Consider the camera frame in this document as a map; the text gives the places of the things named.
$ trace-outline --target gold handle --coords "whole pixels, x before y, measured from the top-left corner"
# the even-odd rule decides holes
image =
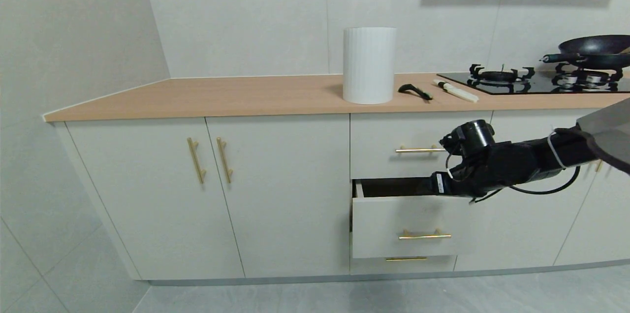
[[[232,183],[232,169],[227,167],[227,160],[225,159],[225,147],[227,146],[227,142],[222,141],[220,137],[217,137],[217,144],[219,145],[219,153],[221,154],[221,162],[223,163],[223,169],[225,169],[225,177],[227,178],[227,183]]]
[[[436,145],[432,145],[429,149],[406,149],[401,146],[400,149],[396,149],[396,153],[438,153],[446,152],[446,149],[438,148]]]
[[[199,183],[203,184],[203,178],[205,177],[205,169],[201,169],[199,166],[199,160],[196,157],[196,147],[199,145],[199,142],[193,142],[192,138],[188,138],[189,141],[189,149],[190,155],[193,158],[193,163],[195,163],[195,170],[197,171],[197,176],[199,178]]]
[[[385,261],[418,261],[418,260],[427,260],[428,257],[425,256],[412,256],[412,257],[388,257]]]
[[[438,228],[435,229],[434,234],[414,234],[405,229],[398,239],[446,239],[452,237],[450,234],[440,232]]]

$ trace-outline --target white cylindrical container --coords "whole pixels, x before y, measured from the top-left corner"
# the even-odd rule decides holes
[[[396,28],[344,30],[344,100],[381,104],[394,97]]]

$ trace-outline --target wooden countertop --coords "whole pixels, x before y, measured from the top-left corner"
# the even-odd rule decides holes
[[[412,83],[433,94],[425,102],[394,93],[388,103],[358,105],[342,99],[341,75],[169,79],[98,98],[44,116],[47,122],[84,120],[196,118],[288,114],[418,113],[430,111],[580,109],[609,106],[630,94],[490,95],[472,103],[444,93],[431,82],[434,73],[396,75],[396,88]]]

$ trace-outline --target frying pan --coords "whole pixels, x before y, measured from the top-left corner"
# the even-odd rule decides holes
[[[545,63],[569,62],[587,69],[621,69],[630,66],[630,35],[597,35],[565,41],[560,53],[544,55]]]

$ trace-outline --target gas stove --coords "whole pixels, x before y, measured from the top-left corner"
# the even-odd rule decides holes
[[[503,94],[571,94],[571,93],[630,93],[630,80],[623,73],[576,69],[565,71],[567,63],[558,64],[555,71],[484,71],[479,64],[470,73],[438,73],[464,86],[493,95]]]

